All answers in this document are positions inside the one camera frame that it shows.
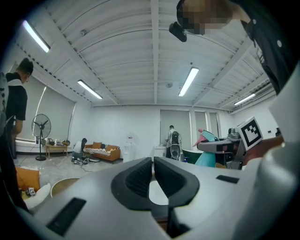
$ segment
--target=teal object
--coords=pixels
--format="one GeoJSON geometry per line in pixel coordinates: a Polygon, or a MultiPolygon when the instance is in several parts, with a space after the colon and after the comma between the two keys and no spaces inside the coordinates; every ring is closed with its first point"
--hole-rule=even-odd
{"type": "Polygon", "coordinates": [[[202,132],[202,135],[203,137],[205,137],[209,142],[215,142],[215,141],[219,141],[219,139],[214,136],[212,133],[206,131],[206,130],[203,130],[202,132]]]}
{"type": "Polygon", "coordinates": [[[191,164],[195,164],[202,154],[201,152],[190,152],[184,149],[182,149],[182,153],[184,157],[187,157],[187,162],[191,164]]]}
{"type": "Polygon", "coordinates": [[[216,167],[216,155],[212,152],[204,152],[198,158],[195,165],[203,167],[216,167]]]}
{"type": "MultiPolygon", "coordinates": [[[[202,135],[209,141],[209,142],[215,142],[219,141],[219,139],[214,136],[212,133],[203,130],[202,135]]],[[[216,155],[212,152],[204,152],[201,154],[201,156],[198,158],[195,165],[203,166],[203,167],[216,167],[216,155]]]]}

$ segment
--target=ceiling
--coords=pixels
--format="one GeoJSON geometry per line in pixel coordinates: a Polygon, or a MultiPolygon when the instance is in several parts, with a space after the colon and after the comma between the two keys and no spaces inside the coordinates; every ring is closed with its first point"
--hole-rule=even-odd
{"type": "Polygon", "coordinates": [[[45,53],[21,27],[14,39],[60,92],[103,105],[190,105],[235,110],[268,83],[252,41],[233,20],[209,35],[169,31],[178,0],[51,0],[28,21],[51,47],[45,53]],[[200,69],[179,97],[191,67],[200,69]],[[84,80],[99,100],[77,83],[84,80]]]}

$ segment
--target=black t-shirt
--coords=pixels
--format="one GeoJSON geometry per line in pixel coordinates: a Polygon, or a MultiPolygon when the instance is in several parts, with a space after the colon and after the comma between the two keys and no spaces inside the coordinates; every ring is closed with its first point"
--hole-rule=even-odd
{"type": "MultiPolygon", "coordinates": [[[[7,73],[7,82],[20,79],[18,73],[7,73]]],[[[27,106],[27,93],[23,86],[9,86],[9,96],[6,106],[6,118],[11,120],[7,123],[7,128],[12,129],[14,123],[14,116],[16,119],[25,121],[26,106],[27,106]]]]}
{"type": "Polygon", "coordinates": [[[289,80],[300,57],[298,39],[288,28],[296,24],[297,7],[290,2],[277,4],[266,0],[230,0],[239,4],[251,21],[242,25],[251,40],[262,50],[260,62],[276,93],[289,80]]]}

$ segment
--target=desk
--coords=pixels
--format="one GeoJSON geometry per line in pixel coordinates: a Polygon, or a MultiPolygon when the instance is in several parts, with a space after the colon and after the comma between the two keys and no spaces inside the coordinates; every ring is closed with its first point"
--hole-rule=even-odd
{"type": "Polygon", "coordinates": [[[50,150],[57,150],[57,151],[62,151],[63,153],[66,151],[66,154],[68,156],[68,146],[56,146],[56,145],[50,145],[50,144],[46,144],[46,156],[48,153],[48,156],[50,158],[50,150]]]}

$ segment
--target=backpack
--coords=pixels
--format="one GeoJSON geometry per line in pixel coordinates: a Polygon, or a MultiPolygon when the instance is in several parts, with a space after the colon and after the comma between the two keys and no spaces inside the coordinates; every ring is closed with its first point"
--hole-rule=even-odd
{"type": "Polygon", "coordinates": [[[4,132],[4,128],[6,126],[6,106],[8,103],[8,81],[4,75],[4,73],[0,73],[0,136],[4,132]]]}
{"type": "Polygon", "coordinates": [[[0,136],[4,132],[4,128],[8,121],[13,117],[11,116],[6,120],[6,107],[8,104],[9,86],[22,86],[22,82],[19,79],[13,79],[10,82],[6,79],[3,72],[0,73],[0,136]]]}
{"type": "Polygon", "coordinates": [[[172,141],[171,141],[172,144],[179,144],[179,133],[178,132],[176,132],[176,131],[172,132],[171,138],[172,138],[172,141]]]}

